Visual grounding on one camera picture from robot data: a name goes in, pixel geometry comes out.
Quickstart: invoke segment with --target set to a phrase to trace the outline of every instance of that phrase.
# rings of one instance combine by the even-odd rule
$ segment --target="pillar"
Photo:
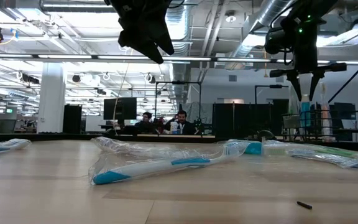
[[[63,131],[67,74],[63,63],[44,63],[37,132]]]

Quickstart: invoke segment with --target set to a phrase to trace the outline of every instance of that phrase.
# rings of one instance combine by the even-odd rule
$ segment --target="ceiling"
[[[238,57],[236,50],[246,46],[249,52],[242,57],[282,59],[282,55],[266,54],[259,47],[264,44],[267,28],[258,26],[251,33],[246,32],[249,21],[262,21],[260,12],[265,9],[266,2],[275,1],[186,0],[183,6],[169,9],[166,21],[175,55]],[[234,22],[226,21],[226,13],[229,11],[236,17]],[[350,0],[339,1],[324,17],[327,24],[320,27],[319,60],[358,60],[358,27],[351,29],[352,21],[357,18],[358,1]],[[122,28],[117,20],[118,15],[114,9],[105,6],[103,1],[0,0],[0,27],[4,35],[0,54],[141,55],[135,50],[119,46],[117,38]],[[148,75],[154,76],[157,81],[197,81],[195,77],[200,73],[199,63],[157,65],[149,62],[128,63],[123,60],[111,63],[64,63],[68,75],[66,103],[82,104],[84,114],[103,113],[104,98],[117,96],[138,97],[139,113],[154,112],[155,84],[147,81]],[[220,74],[228,72],[227,65],[228,63],[211,63],[203,85],[219,85],[223,79]],[[236,63],[230,69],[258,70],[277,67],[274,64]],[[15,99],[15,103],[12,100],[0,100],[0,106],[30,103],[29,106],[19,108],[19,112],[37,114],[40,87],[31,85],[32,88],[25,88],[29,84],[22,82],[20,77],[25,74],[42,82],[42,70],[42,60],[0,58],[0,86],[3,87],[0,88],[0,98]],[[245,71],[234,73],[241,75]],[[75,83],[74,75],[80,76],[81,82]],[[245,75],[239,77],[239,80],[244,83],[246,79],[252,79],[253,83],[265,80],[254,77]],[[98,94],[94,87],[105,89],[106,94]],[[177,87],[169,84],[161,88],[157,114],[175,113],[178,104],[186,101],[187,93],[186,85]]]

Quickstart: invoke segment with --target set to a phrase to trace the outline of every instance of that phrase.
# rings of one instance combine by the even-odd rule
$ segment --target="person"
[[[150,122],[152,114],[149,112],[143,113],[143,120],[136,123],[135,127],[138,127],[140,133],[152,133],[153,124]]]
[[[196,132],[196,129],[194,125],[188,121],[186,121],[187,113],[186,111],[179,111],[177,115],[175,115],[174,118],[172,118],[170,121],[168,121],[165,124],[165,129],[170,130],[171,123],[177,122],[179,124],[178,129],[180,130],[180,134],[186,134],[186,135],[193,135]]]

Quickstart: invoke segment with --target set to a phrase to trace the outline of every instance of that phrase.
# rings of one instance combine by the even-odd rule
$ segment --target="wall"
[[[329,72],[326,73],[322,81],[326,84],[326,99],[329,100],[335,92],[357,71],[358,66],[348,66],[346,72]],[[254,85],[259,82],[255,80],[262,80],[260,70],[258,72],[253,71],[243,71],[244,76],[252,77],[247,80],[242,80],[242,85],[239,83],[237,78],[237,83],[230,84],[229,82],[224,82],[226,79],[222,77],[227,76],[228,74],[233,74],[233,72],[228,72],[225,70],[220,70],[220,75],[212,75],[211,77],[206,77],[206,81],[202,87],[201,102],[202,103],[214,103],[217,102],[218,98],[235,98],[235,99],[244,99],[245,103],[254,103]],[[275,79],[266,78],[263,79],[262,85],[275,84]],[[283,85],[289,85],[286,81],[282,83]],[[258,103],[266,103],[269,98],[288,98],[287,89],[264,89],[258,91]],[[197,93],[195,91],[190,92],[190,96],[193,96]],[[198,101],[198,97],[190,97],[191,101]],[[321,88],[318,86],[314,93],[314,101],[321,101]],[[354,103],[356,104],[356,109],[358,110],[358,75],[353,79],[353,81],[346,86],[345,89],[334,99],[332,103]]]

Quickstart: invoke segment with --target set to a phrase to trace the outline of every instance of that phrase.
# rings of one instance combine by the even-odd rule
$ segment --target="computer monitor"
[[[114,107],[116,106],[116,117],[114,117]],[[116,98],[104,100],[103,119],[136,119],[136,97]]]

